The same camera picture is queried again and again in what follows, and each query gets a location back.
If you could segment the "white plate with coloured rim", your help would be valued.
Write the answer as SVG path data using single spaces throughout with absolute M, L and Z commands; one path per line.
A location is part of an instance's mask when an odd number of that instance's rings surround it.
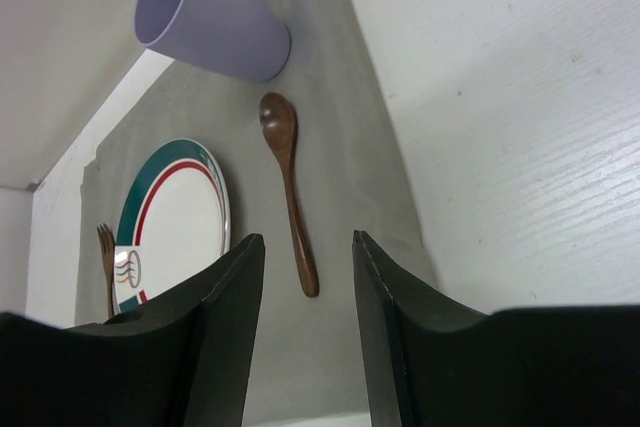
M 214 156 L 186 138 L 160 146 L 136 174 L 115 236 L 114 301 L 131 310 L 206 269 L 230 248 L 231 212 Z

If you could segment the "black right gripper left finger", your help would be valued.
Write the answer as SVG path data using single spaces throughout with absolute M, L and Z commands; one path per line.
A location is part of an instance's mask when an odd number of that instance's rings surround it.
M 5 426 L 238 426 L 263 292 L 265 244 L 103 323 L 1 316 Z

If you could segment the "lilac cup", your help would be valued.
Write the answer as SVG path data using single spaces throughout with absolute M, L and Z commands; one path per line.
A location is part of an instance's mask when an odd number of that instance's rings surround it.
M 263 0 L 137 0 L 134 32 L 149 50 L 251 82 L 276 77 L 291 50 Z

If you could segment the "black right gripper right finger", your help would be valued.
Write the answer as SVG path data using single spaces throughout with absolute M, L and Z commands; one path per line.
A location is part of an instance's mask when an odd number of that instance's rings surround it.
M 432 288 L 367 233 L 354 287 L 375 426 L 635 426 L 639 309 L 490 315 Z

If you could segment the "brown wooden spoon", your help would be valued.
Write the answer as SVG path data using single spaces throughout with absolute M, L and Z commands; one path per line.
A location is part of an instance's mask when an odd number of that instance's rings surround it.
M 281 170 L 293 252 L 302 292 L 309 298 L 319 295 L 317 268 L 301 216 L 294 180 L 297 116 L 294 106 L 281 94 L 266 93 L 259 103 L 259 120 L 265 141 Z

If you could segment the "grey cloth napkin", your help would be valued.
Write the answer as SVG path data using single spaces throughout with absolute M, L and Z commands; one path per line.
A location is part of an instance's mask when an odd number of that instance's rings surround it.
M 266 244 L 264 288 L 244 421 L 248 425 L 363 412 L 368 407 L 353 282 L 352 237 L 364 230 L 433 282 L 381 89 L 350 0 L 265 0 L 288 25 L 289 61 L 269 84 L 175 62 L 98 146 L 84 170 L 75 320 L 106 316 L 96 226 L 115 223 L 143 162 L 192 138 L 219 162 L 236 239 Z M 258 104 L 283 94 L 299 122 L 299 201 L 320 293 L 300 289 L 278 165 Z

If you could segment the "brown wooden fork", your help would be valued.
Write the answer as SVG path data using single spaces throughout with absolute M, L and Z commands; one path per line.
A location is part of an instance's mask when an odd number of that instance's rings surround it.
M 114 256 L 115 256 L 115 240 L 111 229 L 106 224 L 97 227 L 97 235 L 99 239 L 102 266 L 106 280 L 107 293 L 107 311 L 108 317 L 111 318 L 114 313 Z

